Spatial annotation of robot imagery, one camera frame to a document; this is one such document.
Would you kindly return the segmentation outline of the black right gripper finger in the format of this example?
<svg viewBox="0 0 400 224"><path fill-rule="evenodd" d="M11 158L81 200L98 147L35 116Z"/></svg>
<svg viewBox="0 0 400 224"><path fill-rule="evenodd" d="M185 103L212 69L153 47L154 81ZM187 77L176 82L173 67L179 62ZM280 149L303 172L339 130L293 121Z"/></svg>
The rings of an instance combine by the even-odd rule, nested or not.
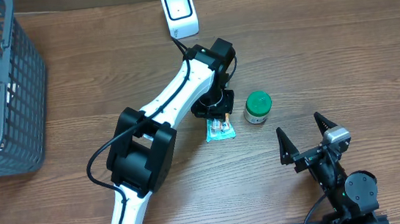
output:
<svg viewBox="0 0 400 224"><path fill-rule="evenodd" d="M299 155L298 149L280 127L276 129L276 135L278 136L281 164L290 165L294 163L295 157Z"/></svg>
<svg viewBox="0 0 400 224"><path fill-rule="evenodd" d="M320 130L320 133L322 135L325 135L325 133L329 129L332 129L337 126L337 124L335 122L332 122L331 120L327 119L325 116L323 116L319 112L314 113L314 118L315 118L316 124Z"/></svg>

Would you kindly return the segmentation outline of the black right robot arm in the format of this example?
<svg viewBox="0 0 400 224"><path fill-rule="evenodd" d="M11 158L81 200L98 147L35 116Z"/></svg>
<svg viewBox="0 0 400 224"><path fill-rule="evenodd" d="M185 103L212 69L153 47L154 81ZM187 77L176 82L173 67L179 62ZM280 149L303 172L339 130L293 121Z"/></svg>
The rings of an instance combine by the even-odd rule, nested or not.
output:
<svg viewBox="0 0 400 224"><path fill-rule="evenodd" d="M314 113L314 119L322 140L318 146L303 153L280 127L276 129L281 164L293 164L297 173L307 170L323 191L305 216L303 224L308 224L324 199L330 202L334 211L325 214L318 224L384 224L386 220L380 220L375 215L379 208L376 176L369 171L356 171L348 175L339 162L349 148L350 131L321 113Z"/></svg>

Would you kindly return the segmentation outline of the grey plastic mesh basket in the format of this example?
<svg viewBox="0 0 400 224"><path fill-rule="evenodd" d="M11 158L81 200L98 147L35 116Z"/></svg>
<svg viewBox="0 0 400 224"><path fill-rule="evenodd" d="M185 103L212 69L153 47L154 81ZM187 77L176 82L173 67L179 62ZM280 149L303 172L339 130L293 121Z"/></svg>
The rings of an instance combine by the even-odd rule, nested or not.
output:
<svg viewBox="0 0 400 224"><path fill-rule="evenodd" d="M0 176L38 170L45 159L47 70L14 16L0 0Z"/></svg>

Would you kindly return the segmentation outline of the orange small snack box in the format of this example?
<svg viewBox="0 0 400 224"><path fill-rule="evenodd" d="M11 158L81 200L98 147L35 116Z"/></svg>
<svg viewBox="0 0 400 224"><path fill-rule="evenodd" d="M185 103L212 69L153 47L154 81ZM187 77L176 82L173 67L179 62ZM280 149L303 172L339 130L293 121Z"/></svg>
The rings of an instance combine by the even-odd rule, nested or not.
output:
<svg viewBox="0 0 400 224"><path fill-rule="evenodd" d="M210 129L215 133L226 132L230 130L231 125L229 122L229 116L230 115L226 113L224 119L213 119Z"/></svg>

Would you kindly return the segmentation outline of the green lid jar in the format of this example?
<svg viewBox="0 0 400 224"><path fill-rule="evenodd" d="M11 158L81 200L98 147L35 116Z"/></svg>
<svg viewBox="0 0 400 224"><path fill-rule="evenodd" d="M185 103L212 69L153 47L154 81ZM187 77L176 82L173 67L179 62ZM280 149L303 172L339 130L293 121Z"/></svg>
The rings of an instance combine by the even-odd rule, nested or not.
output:
<svg viewBox="0 0 400 224"><path fill-rule="evenodd" d="M245 120L252 124L263 123L267 119L272 106L272 99L267 92L250 93L243 111Z"/></svg>

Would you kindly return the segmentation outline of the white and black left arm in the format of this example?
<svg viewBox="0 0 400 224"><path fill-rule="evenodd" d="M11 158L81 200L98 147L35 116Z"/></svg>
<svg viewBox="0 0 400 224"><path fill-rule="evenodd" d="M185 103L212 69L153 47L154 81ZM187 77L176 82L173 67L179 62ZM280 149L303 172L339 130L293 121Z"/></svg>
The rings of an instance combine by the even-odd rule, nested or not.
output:
<svg viewBox="0 0 400 224"><path fill-rule="evenodd" d="M93 183L115 192L111 224L142 224L149 200L166 180L177 139L177 127L191 112L196 118L225 121L233 111L234 92L226 88L227 72L235 61L232 43L218 38L211 48L175 45L182 66L170 84L140 110L127 107L116 124L114 136L89 159L87 168L108 151L111 183Z"/></svg>

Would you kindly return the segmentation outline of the teal plastic packet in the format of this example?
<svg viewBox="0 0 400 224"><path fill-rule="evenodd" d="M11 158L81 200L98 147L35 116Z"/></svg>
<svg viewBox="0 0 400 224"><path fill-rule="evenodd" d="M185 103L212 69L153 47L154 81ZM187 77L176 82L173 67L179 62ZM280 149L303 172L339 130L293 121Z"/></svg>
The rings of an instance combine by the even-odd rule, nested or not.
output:
<svg viewBox="0 0 400 224"><path fill-rule="evenodd" d="M226 140L228 138L236 137L236 132L235 132L234 128L232 127L232 125L231 125L230 130L228 130L226 132L215 133L210 129L211 124L212 124L211 122L212 122L212 120L210 120L210 119L207 120L207 134L206 134L207 142Z"/></svg>

